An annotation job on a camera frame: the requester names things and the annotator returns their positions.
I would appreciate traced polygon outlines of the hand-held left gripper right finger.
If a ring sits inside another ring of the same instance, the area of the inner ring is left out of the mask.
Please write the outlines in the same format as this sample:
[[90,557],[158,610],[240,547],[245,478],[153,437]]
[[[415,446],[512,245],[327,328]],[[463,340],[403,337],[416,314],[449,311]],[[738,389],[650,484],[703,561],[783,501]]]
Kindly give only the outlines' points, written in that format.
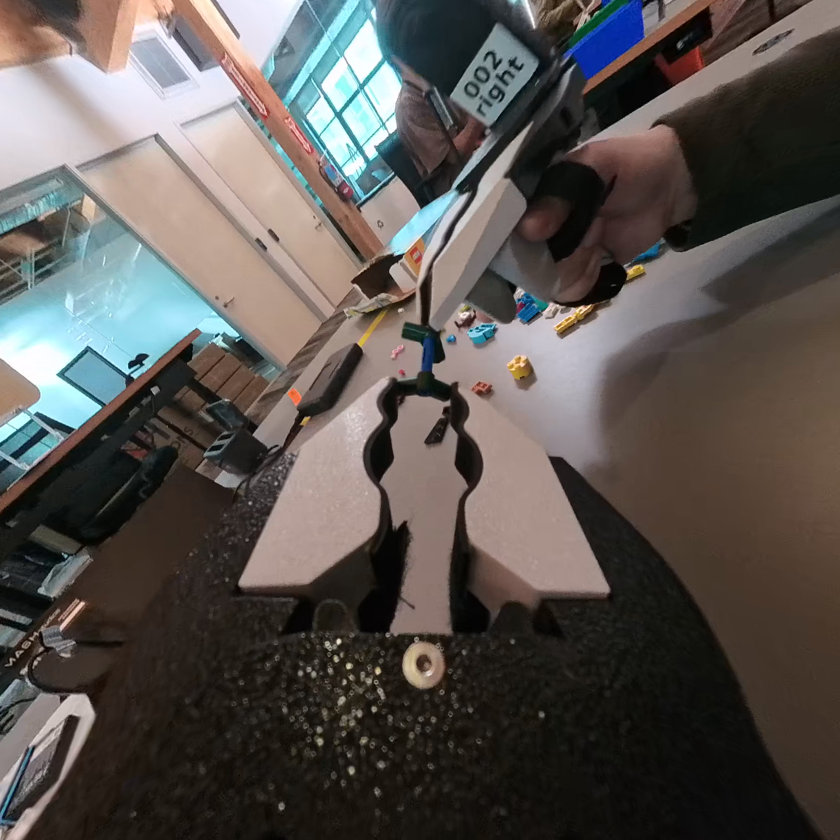
[[451,560],[452,627],[488,627],[508,604],[611,594],[544,448],[488,402],[451,388],[458,499]]

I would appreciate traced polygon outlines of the red fire extinguisher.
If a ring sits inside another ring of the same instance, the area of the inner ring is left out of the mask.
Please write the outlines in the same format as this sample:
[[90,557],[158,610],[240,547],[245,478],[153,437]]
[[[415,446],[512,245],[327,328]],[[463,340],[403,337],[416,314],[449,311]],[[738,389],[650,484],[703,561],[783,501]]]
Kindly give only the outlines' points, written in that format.
[[354,203],[355,191],[352,186],[344,179],[341,171],[331,162],[330,158],[323,154],[318,160],[318,167],[322,177],[331,185],[333,191],[339,195],[343,201]]

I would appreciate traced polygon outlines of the pile of colourful bricks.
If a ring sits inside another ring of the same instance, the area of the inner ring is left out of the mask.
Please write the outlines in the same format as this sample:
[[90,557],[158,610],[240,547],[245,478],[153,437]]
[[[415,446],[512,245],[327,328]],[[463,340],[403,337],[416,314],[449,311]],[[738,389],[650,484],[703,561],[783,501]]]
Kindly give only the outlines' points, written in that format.
[[516,320],[529,323],[547,310],[594,308],[612,301],[630,281],[641,276],[644,268],[637,265],[656,259],[664,245],[665,241],[660,239],[622,266],[605,262],[591,291],[576,302],[560,303],[554,293],[560,275],[546,245],[513,238],[469,289],[456,289],[456,301],[501,323]]

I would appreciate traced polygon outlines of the grid window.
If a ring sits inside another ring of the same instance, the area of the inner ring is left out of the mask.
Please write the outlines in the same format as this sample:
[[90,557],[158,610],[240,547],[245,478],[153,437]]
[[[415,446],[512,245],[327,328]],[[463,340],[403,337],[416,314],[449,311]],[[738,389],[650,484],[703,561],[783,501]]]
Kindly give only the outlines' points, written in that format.
[[377,148],[396,132],[401,82],[381,53],[374,2],[301,2],[264,74],[355,201],[392,178]]

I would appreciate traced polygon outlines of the blue edged black device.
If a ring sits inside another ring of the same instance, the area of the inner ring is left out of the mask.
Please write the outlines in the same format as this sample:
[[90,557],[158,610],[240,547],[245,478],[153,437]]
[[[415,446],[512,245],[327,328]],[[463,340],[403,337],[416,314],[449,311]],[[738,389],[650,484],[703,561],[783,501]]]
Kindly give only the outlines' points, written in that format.
[[26,748],[2,794],[2,830],[15,826],[58,781],[79,722],[77,715],[69,715]]

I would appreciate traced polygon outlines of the torn cardboard box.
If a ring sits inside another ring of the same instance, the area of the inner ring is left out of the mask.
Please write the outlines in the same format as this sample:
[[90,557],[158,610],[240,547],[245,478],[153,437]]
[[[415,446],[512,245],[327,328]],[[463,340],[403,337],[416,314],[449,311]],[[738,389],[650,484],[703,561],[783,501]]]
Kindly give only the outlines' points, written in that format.
[[362,299],[343,310],[346,319],[403,304],[413,298],[417,290],[417,274],[410,269],[404,255],[378,255],[366,264],[352,280]]

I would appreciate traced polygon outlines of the yellow tape strip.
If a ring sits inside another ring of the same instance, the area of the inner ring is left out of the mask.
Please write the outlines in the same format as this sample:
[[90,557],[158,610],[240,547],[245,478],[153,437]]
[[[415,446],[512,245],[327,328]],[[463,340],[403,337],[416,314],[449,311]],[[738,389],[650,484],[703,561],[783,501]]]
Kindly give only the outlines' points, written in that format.
[[388,308],[384,308],[384,309],[382,309],[382,310],[379,310],[379,311],[378,311],[378,312],[374,315],[373,319],[372,319],[372,320],[371,320],[371,322],[368,324],[368,326],[366,327],[366,329],[362,332],[361,336],[358,338],[358,340],[357,340],[357,342],[356,342],[356,343],[357,343],[357,345],[358,345],[360,348],[363,348],[363,347],[366,345],[366,343],[368,342],[368,340],[371,338],[371,336],[372,336],[373,332],[374,332],[374,331],[377,329],[377,327],[378,327],[378,326],[382,323],[382,321],[383,321],[383,320],[387,317],[387,315],[390,313],[390,311],[391,311],[391,308],[390,308],[390,307],[388,307]]

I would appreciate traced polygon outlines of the stack of cardboard boxes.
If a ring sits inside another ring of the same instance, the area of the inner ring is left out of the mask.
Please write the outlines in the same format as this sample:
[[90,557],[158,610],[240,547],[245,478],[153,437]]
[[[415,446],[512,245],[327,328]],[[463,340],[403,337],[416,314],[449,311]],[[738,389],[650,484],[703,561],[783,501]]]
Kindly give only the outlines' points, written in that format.
[[247,413],[262,396],[271,379],[231,353],[224,346],[209,343],[188,361],[195,379],[217,395]]

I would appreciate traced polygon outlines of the wood edged table with bins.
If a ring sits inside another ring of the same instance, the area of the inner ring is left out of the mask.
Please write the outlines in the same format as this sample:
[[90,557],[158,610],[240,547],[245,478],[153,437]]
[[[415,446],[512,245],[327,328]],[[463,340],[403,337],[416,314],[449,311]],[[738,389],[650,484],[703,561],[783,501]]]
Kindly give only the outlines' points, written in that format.
[[621,85],[635,72],[656,64],[657,56],[665,62],[668,81],[680,82],[704,69],[701,47],[711,38],[712,1],[669,2],[664,16],[634,46],[614,59],[584,85],[584,98],[607,93]]

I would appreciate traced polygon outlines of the grey desk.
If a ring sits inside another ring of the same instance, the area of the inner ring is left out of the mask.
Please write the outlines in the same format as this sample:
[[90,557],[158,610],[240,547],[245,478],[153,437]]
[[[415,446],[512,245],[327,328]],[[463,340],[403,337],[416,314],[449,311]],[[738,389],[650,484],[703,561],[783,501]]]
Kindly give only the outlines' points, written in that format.
[[606,601],[463,636],[465,736],[356,765],[313,837],[838,838],[838,154],[821,201],[602,318],[602,458],[557,463]]

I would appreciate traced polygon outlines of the green storage bin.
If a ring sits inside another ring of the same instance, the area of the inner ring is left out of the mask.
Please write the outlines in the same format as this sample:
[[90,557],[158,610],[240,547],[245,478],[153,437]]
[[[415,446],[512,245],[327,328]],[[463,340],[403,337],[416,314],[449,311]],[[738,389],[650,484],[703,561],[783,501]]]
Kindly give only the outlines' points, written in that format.
[[585,18],[578,28],[574,31],[566,46],[567,50],[572,50],[583,38],[595,31],[599,26],[603,25],[606,20],[618,12],[621,8],[627,5],[629,1],[609,1],[602,3],[593,14]]

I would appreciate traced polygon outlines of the wall air vent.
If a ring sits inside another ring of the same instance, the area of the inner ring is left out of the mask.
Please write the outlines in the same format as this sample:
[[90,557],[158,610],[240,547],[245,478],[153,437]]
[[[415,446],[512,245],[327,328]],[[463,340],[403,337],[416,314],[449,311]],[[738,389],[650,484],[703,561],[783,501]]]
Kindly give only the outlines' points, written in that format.
[[132,42],[129,63],[161,99],[197,89],[195,78],[157,34],[142,34]]

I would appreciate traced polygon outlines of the blue storage bin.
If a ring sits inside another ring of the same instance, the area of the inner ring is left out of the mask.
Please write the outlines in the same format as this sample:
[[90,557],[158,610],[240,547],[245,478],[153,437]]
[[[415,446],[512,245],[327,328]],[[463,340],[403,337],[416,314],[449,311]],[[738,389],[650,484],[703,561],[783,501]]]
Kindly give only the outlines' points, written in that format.
[[603,25],[564,54],[574,59],[588,81],[621,58],[645,37],[642,1],[629,1]]

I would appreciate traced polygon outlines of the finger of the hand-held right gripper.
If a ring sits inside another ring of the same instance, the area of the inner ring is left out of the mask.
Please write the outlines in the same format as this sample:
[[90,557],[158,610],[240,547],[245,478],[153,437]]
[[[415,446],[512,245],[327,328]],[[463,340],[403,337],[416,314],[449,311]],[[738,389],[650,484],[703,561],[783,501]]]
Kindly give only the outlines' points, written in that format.
[[[453,190],[454,192],[457,192],[459,198],[473,193],[484,179],[490,179],[492,182],[498,181],[501,178],[511,179],[509,171],[516,160],[520,148],[524,144],[525,133],[525,131],[521,131],[519,136],[504,148],[502,148],[498,143],[493,143],[489,150],[483,150],[478,153],[476,158],[469,164],[464,177],[459,181],[458,189]],[[421,273],[417,282],[416,294],[417,319],[420,324],[427,326],[427,252],[423,258]]]
[[427,251],[427,326],[441,330],[467,299],[526,210],[509,178],[486,178],[460,197],[437,226]]

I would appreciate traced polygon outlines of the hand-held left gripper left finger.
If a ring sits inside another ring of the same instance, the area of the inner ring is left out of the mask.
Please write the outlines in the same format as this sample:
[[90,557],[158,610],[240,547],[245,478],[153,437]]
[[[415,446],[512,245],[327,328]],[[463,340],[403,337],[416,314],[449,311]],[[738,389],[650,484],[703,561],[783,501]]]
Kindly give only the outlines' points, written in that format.
[[394,459],[397,396],[397,380],[381,379],[301,444],[239,578],[242,593],[341,602],[359,629],[390,629],[403,541],[382,478]]

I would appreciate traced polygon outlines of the long wood edged table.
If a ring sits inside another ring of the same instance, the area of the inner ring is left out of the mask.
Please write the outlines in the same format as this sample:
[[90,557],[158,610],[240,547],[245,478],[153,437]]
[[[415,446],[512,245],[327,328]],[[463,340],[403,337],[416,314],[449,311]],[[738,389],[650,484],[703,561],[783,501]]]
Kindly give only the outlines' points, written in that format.
[[147,372],[34,466],[2,494],[2,531],[35,529],[67,507],[80,488],[101,474],[120,451],[178,393],[189,389],[195,373],[186,356],[200,336],[195,329],[166,351]]

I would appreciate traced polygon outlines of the dark green connector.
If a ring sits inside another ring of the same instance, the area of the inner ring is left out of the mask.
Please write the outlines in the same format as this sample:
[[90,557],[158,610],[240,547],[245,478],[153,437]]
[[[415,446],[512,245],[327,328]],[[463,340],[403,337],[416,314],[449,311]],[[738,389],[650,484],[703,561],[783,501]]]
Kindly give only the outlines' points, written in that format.
[[401,379],[396,384],[400,397],[423,396],[446,403],[451,399],[452,386],[439,380],[431,371],[420,371],[414,378]]
[[405,322],[402,327],[402,338],[420,344],[425,344],[426,339],[431,338],[434,344],[434,364],[440,364],[445,360],[445,350],[440,332],[422,324]]

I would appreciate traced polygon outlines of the white door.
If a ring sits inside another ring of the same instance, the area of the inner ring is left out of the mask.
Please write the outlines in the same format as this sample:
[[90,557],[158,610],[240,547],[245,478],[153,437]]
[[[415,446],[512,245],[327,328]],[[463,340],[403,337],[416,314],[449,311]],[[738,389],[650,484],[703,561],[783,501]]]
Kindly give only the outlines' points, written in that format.
[[90,195],[278,366],[333,305],[185,136],[154,134],[81,164]]
[[228,104],[182,125],[186,137],[269,234],[321,285],[349,283],[361,269],[257,122]]

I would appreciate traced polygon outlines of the rounded wooden board stand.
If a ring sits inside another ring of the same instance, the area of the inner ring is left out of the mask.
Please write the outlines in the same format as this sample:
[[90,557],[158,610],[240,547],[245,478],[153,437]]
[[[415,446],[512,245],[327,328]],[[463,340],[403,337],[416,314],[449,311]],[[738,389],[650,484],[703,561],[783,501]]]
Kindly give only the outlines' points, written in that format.
[[1,360],[1,426],[27,413],[40,397],[36,384]]

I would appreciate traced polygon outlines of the person's right hand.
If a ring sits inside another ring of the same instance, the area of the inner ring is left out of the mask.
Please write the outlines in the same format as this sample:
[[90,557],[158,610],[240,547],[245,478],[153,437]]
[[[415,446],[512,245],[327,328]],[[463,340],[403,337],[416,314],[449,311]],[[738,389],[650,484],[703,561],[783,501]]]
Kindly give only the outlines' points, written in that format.
[[664,124],[585,143],[565,161],[592,168],[612,186],[579,247],[557,265],[553,299],[574,304],[593,289],[603,261],[625,265],[693,218],[697,195],[679,138]]

